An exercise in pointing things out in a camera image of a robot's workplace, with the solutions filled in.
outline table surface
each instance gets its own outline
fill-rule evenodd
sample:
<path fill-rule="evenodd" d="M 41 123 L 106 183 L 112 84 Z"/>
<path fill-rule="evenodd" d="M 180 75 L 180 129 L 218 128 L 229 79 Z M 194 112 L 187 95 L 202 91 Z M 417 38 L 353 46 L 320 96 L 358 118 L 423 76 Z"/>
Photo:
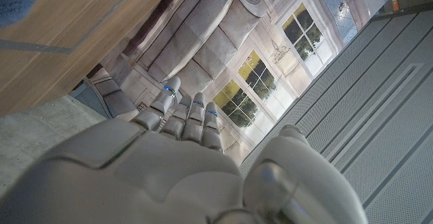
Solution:
<path fill-rule="evenodd" d="M 0 29 L 0 116 L 69 93 L 160 0 L 37 0 Z"/>

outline gray floor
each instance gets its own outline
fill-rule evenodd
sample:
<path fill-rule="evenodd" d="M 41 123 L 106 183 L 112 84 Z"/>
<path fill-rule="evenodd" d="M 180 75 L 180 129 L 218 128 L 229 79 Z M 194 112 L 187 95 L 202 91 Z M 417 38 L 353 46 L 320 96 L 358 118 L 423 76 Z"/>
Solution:
<path fill-rule="evenodd" d="M 69 95 L 0 118 L 0 196 L 42 153 L 103 120 Z"/>

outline window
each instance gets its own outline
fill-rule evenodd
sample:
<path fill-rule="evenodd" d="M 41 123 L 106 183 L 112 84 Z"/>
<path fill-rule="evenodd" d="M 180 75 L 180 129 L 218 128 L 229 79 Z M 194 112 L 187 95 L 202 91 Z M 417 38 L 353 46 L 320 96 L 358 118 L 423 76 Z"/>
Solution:
<path fill-rule="evenodd" d="M 255 50 L 251 51 L 238 72 L 276 118 L 292 103 L 290 94 L 278 85 Z"/>
<path fill-rule="evenodd" d="M 214 97 L 213 102 L 239 127 L 246 128 L 258 112 L 256 104 L 231 80 Z"/>
<path fill-rule="evenodd" d="M 332 51 L 303 3 L 282 26 L 312 75 L 332 57 Z"/>
<path fill-rule="evenodd" d="M 259 143 L 273 126 L 272 121 L 234 80 L 225 85 L 213 98 L 213 102 L 254 143 Z"/>

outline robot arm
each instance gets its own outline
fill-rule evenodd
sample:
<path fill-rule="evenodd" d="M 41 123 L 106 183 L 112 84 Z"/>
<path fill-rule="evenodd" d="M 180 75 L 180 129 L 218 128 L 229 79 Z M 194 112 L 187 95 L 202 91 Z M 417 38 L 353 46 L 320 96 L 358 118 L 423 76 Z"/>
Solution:
<path fill-rule="evenodd" d="M 285 127 L 245 181 L 224 156 L 217 107 L 169 80 L 131 122 L 107 120 L 38 159 L 0 200 L 2 223 L 366 223 L 341 174 Z"/>

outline robot finger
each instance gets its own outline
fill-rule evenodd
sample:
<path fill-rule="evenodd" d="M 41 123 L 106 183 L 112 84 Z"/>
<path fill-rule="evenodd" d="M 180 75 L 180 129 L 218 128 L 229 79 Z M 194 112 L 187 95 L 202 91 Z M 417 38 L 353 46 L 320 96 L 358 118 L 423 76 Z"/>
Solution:
<path fill-rule="evenodd" d="M 203 123 L 202 146 L 223 152 L 219 135 L 217 105 L 214 102 L 210 102 L 206 106 Z"/>
<path fill-rule="evenodd" d="M 170 105 L 173 102 L 179 87 L 181 86 L 181 80 L 174 76 L 167 81 L 164 88 L 156 96 L 149 108 L 146 108 L 140 114 L 138 114 L 131 121 L 135 122 L 148 131 L 155 131 L 158 129 L 161 119 L 167 113 Z"/>
<path fill-rule="evenodd" d="M 204 120 L 204 95 L 199 92 L 189 110 L 188 119 L 183 130 L 182 140 L 190 140 L 200 143 L 202 139 L 202 125 Z"/>
<path fill-rule="evenodd" d="M 168 118 L 161 129 L 161 134 L 180 140 L 190 108 L 191 96 L 185 95 L 177 105 L 175 112 Z"/>

